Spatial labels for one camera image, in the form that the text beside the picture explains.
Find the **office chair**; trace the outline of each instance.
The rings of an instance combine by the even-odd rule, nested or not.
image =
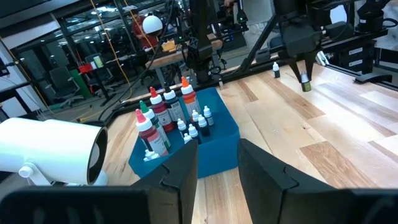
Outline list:
[[[63,103],[61,103],[61,107],[65,106],[66,104],[71,106],[75,100],[84,99],[83,96],[76,95],[76,93],[80,90],[80,87],[77,85],[73,77],[70,76],[66,67],[59,67],[51,70],[50,78],[54,83],[56,91],[52,84],[47,85],[45,88],[51,88],[57,99],[65,100]]]
[[[101,57],[101,53],[89,55],[89,56],[85,57],[85,60],[87,63],[94,62],[94,58],[97,56]],[[122,81],[121,83],[111,84],[111,82],[114,80],[114,76],[112,75],[111,71],[109,71],[108,68],[106,70],[98,71],[98,76],[99,76],[99,79],[103,82],[103,85],[107,91],[114,91],[115,87],[117,87],[117,86],[121,85],[121,83],[123,83],[123,81]],[[88,78],[88,84],[91,86],[98,85],[97,81],[94,78]],[[97,90],[94,94],[101,95],[102,90]]]

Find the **black metal frame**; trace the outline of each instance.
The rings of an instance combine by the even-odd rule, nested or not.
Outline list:
[[[356,43],[358,41],[375,39],[375,38],[387,35],[387,33],[388,33],[388,30],[384,29],[384,30],[376,32],[376,33],[359,34],[355,37],[352,37],[352,38],[346,39],[346,40],[342,40],[339,42],[325,41],[324,43],[322,43],[322,48],[323,48],[324,52],[336,52],[336,51],[339,51],[340,49],[345,49],[347,46],[352,45],[353,43]],[[279,52],[280,50],[283,50],[283,46],[274,47],[274,48],[270,49],[270,52],[271,52],[271,54],[274,54],[274,53]],[[279,57],[275,57],[275,58],[270,59],[267,62],[255,63],[253,65],[250,65],[248,67],[248,69],[240,71],[240,72],[236,72],[235,70],[233,70],[233,71],[222,74],[222,76],[215,75],[212,82],[194,86],[194,89],[197,91],[197,90],[202,90],[202,89],[209,88],[209,87],[218,86],[219,78],[222,79],[223,83],[228,83],[228,82],[233,82],[235,80],[245,78],[245,77],[260,73],[260,72],[265,72],[267,70],[271,70],[274,62],[277,62],[280,66],[287,65],[287,62],[285,60],[281,60]],[[330,69],[339,71],[341,73],[353,76],[353,77],[359,76],[355,72],[352,72],[350,70],[340,68],[340,67],[337,67],[334,65],[328,65],[327,67]],[[374,82],[374,84],[386,87],[391,90],[398,91],[398,86],[394,86],[393,84],[388,83],[388,82]],[[177,96],[182,95],[181,91],[179,89],[175,90],[175,93]],[[150,97],[147,96],[147,97],[141,98],[140,100],[142,100],[146,103],[149,103],[149,98]],[[106,127],[109,127],[118,116],[125,114],[125,113],[133,112],[137,108],[139,108],[139,100],[128,102],[126,104],[122,104],[112,111],[112,113],[106,118],[106,120],[104,121],[103,124]]]

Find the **blue box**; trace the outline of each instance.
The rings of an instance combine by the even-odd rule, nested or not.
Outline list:
[[[238,125],[235,123],[235,120],[229,113],[215,88],[207,88],[197,92],[197,98],[201,106],[202,114],[204,107],[209,107],[215,122],[213,126],[210,126],[210,136],[203,137],[200,135],[201,144],[198,148],[198,178],[202,178],[238,166],[238,141],[240,135]],[[182,98],[180,98],[180,102],[181,105],[183,105],[185,117],[187,121],[189,121],[190,118]],[[137,139],[129,159],[129,165],[140,178],[152,172],[157,166],[184,145],[180,131],[177,128],[168,132],[167,137],[172,144],[168,156],[148,162],[144,162],[145,145],[140,139]]]

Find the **white sphere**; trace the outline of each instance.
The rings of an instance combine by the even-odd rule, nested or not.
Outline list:
[[[163,23],[157,16],[148,16],[142,22],[142,28],[146,34],[155,33],[163,29]]]

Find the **white lamp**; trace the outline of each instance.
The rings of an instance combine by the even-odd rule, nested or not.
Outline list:
[[[148,35],[159,35],[163,29],[163,23],[157,16],[148,16],[142,22],[142,28]]]
[[[106,185],[101,168],[107,143],[106,128],[10,118],[0,124],[0,170],[18,172],[35,185]]]

